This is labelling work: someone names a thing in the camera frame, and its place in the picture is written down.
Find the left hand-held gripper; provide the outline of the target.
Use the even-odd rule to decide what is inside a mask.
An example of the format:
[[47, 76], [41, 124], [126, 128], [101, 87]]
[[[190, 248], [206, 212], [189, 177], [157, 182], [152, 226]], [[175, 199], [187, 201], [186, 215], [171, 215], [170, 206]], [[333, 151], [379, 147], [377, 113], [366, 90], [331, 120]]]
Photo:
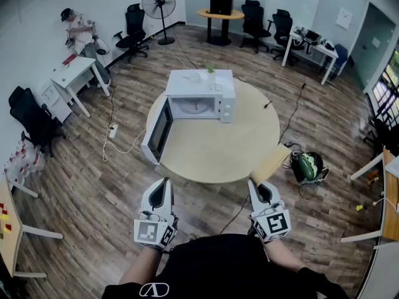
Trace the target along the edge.
[[163, 178], [153, 183], [143, 193], [142, 209], [138, 219], [134, 220], [134, 241], [147, 247], [167, 250], [177, 232], [178, 218], [171, 212], [172, 205], [172, 181]]

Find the white microwave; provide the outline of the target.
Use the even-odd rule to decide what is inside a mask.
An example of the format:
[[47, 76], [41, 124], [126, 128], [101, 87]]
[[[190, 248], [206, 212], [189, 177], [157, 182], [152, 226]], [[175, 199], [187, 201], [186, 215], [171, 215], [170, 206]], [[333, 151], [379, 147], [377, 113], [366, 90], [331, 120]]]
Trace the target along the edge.
[[[205, 83], [191, 83], [183, 74], [205, 75]], [[219, 120], [231, 123], [234, 118], [236, 94], [231, 70], [216, 69], [208, 74], [206, 69], [172, 70], [165, 93], [155, 105], [153, 115], [142, 141], [144, 155], [158, 165], [175, 120]]]

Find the person's left forearm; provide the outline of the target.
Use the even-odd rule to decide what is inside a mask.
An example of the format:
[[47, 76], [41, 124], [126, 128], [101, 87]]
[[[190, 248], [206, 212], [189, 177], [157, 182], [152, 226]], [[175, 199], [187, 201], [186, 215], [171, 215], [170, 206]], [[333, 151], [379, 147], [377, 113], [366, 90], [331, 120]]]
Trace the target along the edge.
[[153, 247], [144, 247], [136, 261], [124, 273], [119, 284], [137, 283], [144, 285], [150, 283], [156, 276], [162, 252]]

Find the person's right forearm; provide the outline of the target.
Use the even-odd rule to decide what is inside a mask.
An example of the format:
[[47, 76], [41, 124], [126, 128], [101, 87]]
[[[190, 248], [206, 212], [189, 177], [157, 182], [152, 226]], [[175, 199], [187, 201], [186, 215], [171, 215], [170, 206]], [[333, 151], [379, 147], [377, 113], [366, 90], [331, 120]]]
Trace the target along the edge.
[[307, 267], [280, 239], [275, 239], [264, 244], [264, 250], [272, 263], [295, 273]]

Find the green black bag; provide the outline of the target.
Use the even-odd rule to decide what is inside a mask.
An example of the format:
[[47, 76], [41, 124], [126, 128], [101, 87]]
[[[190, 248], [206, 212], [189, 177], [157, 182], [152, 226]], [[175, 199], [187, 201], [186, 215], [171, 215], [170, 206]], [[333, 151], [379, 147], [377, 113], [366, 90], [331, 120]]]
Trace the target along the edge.
[[290, 167], [301, 185], [321, 183], [329, 175], [329, 168], [324, 166], [322, 157], [316, 152], [293, 154]]

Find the operator in grey sleeve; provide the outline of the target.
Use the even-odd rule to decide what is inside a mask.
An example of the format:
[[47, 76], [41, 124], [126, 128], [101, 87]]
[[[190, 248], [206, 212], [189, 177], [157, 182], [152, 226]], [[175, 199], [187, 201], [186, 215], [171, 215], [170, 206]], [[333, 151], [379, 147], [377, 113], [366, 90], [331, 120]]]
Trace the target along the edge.
[[322, 273], [272, 263], [257, 237], [221, 234], [174, 247], [144, 285], [105, 287], [102, 299], [349, 299]]

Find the white handheld fan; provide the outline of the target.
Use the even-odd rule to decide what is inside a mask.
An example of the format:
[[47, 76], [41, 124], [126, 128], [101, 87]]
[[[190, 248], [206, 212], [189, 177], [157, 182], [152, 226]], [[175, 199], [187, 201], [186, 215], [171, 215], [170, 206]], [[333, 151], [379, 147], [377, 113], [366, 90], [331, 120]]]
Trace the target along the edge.
[[205, 83], [205, 81], [207, 80], [207, 77], [205, 75], [201, 75], [195, 72], [187, 72], [183, 74], [182, 77], [191, 83]]

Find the black office chair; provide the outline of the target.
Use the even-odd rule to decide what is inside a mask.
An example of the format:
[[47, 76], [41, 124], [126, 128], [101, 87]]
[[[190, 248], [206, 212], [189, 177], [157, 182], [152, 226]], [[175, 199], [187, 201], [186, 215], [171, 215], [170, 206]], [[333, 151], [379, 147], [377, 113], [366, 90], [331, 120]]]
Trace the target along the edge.
[[140, 8], [140, 4], [132, 4], [128, 6], [125, 13], [126, 20], [126, 33], [125, 37], [122, 37], [122, 32], [118, 32], [114, 37], [118, 37], [119, 41], [115, 44], [119, 49], [128, 49], [131, 56], [129, 62], [133, 55], [143, 54], [145, 58], [148, 54], [143, 51], [143, 49], [148, 50], [147, 45], [143, 45], [145, 40], [146, 32], [143, 30], [143, 21], [145, 17], [145, 11]]
[[379, 118], [371, 119], [370, 123], [374, 127], [376, 133], [370, 130], [363, 139], [363, 142], [366, 143], [368, 141], [374, 147], [371, 159], [379, 155], [384, 148], [389, 150], [395, 157], [399, 156], [399, 125], [389, 128], [388, 125]]
[[[272, 15], [272, 18], [273, 18], [273, 23], [275, 24], [276, 27], [276, 33], [274, 34], [274, 39], [279, 46], [282, 46], [284, 48], [284, 50], [282, 49], [270, 50], [270, 53], [277, 52], [277, 55], [273, 57], [273, 59], [276, 60], [277, 58], [283, 57], [285, 55], [290, 37], [289, 33], [291, 31], [293, 21], [289, 12], [282, 9], [277, 9], [277, 12]], [[294, 39], [291, 41], [290, 50], [287, 56], [287, 60], [291, 67], [294, 65], [294, 62], [299, 61], [299, 58], [296, 57], [292, 53], [292, 51], [304, 50], [303, 45], [302, 46], [295, 45], [294, 41], [295, 41]]]
[[62, 123], [52, 117], [47, 105], [41, 106], [36, 102], [30, 88], [17, 86], [9, 97], [10, 115], [23, 127], [21, 140], [30, 141], [38, 146], [41, 153], [45, 153], [45, 147], [49, 148], [49, 156], [54, 157], [52, 140], [66, 135], [61, 131]]
[[269, 22], [267, 29], [264, 28], [264, 8], [261, 7], [259, 1], [245, 0], [241, 9], [244, 13], [243, 32], [247, 34], [247, 36], [243, 37], [239, 47], [242, 48], [244, 45], [252, 45], [254, 52], [257, 54], [259, 52], [259, 47], [264, 46], [266, 52], [269, 52], [269, 46], [262, 41], [262, 38], [271, 36], [269, 29], [272, 22]]

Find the pack of water bottles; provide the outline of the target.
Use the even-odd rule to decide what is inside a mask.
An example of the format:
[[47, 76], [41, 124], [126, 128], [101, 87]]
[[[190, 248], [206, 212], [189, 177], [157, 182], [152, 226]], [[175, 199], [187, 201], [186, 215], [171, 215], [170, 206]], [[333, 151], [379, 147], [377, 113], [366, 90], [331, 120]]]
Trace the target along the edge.
[[20, 146], [9, 158], [4, 167], [4, 174], [12, 184], [24, 184], [26, 178], [33, 173], [42, 171], [46, 159], [39, 148], [28, 140], [20, 140]]

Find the white water dispenser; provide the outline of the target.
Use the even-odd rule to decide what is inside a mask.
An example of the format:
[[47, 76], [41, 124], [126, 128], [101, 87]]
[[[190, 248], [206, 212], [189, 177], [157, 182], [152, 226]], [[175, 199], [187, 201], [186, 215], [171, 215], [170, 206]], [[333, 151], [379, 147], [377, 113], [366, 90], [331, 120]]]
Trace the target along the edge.
[[47, 109], [50, 111], [52, 119], [56, 118], [63, 123], [72, 113], [70, 106], [68, 106], [67, 102], [51, 80], [45, 82], [41, 87], [37, 87], [36, 97], [39, 101], [39, 105], [47, 105]]

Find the blue chair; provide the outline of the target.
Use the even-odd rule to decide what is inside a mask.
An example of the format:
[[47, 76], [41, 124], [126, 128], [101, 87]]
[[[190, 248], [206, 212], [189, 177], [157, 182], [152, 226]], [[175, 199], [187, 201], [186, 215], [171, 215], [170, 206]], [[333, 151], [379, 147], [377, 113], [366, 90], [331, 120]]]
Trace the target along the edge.
[[[332, 45], [330, 43], [325, 43], [325, 48], [328, 51], [331, 51], [331, 52], [335, 51], [337, 53], [337, 58], [335, 59], [334, 66], [333, 66], [335, 71], [333, 72], [333, 74], [330, 78], [331, 80], [333, 80], [337, 76], [337, 74], [340, 71], [340, 69], [342, 68], [343, 64], [345, 64], [346, 61], [348, 60], [349, 54], [348, 54], [348, 50], [341, 44], [337, 44], [334, 47], [332, 47]], [[331, 61], [332, 61], [332, 58], [329, 57], [328, 55], [326, 55], [324, 63], [320, 69], [320, 73], [322, 73], [324, 70], [327, 70], [327, 64], [331, 63]]]

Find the black device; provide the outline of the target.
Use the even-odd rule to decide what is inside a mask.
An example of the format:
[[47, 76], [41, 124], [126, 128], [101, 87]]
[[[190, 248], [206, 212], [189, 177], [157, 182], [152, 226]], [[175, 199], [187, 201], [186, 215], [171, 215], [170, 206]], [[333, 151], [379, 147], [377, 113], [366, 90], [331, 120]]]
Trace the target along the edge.
[[304, 32], [304, 40], [310, 45], [318, 45], [320, 39], [321, 35], [312, 30], [306, 30]]

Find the round yellow table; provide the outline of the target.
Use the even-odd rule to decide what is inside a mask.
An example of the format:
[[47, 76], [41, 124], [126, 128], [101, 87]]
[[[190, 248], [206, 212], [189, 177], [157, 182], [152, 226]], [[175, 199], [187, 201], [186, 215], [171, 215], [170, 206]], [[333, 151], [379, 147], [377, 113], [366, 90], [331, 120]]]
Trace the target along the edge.
[[[205, 17], [208, 20], [207, 38], [206, 38], [207, 43], [217, 46], [227, 46], [231, 43], [231, 40], [228, 38], [229, 22], [232, 20], [239, 20], [244, 18], [243, 12], [234, 9], [231, 11], [230, 15], [212, 14], [207, 8], [200, 9], [197, 13], [199, 16]], [[221, 20], [220, 36], [212, 36], [211, 26], [213, 19]]]

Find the black standing fan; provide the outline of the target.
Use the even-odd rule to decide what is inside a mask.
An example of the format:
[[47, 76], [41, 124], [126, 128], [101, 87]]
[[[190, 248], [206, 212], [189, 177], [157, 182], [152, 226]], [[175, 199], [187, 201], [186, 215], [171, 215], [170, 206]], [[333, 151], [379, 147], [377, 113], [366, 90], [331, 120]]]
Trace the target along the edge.
[[169, 45], [175, 39], [166, 34], [165, 19], [169, 17], [176, 7], [176, 0], [142, 0], [142, 8], [147, 16], [160, 19], [163, 26], [163, 37], [158, 40], [159, 45]]

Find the black box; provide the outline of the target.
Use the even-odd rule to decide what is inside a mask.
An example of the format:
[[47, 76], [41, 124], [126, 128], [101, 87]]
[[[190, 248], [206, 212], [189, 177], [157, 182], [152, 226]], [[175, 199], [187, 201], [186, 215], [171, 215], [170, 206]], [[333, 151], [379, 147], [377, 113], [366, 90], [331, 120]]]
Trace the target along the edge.
[[234, 0], [210, 0], [209, 12], [211, 14], [219, 14], [230, 16], [233, 10]]

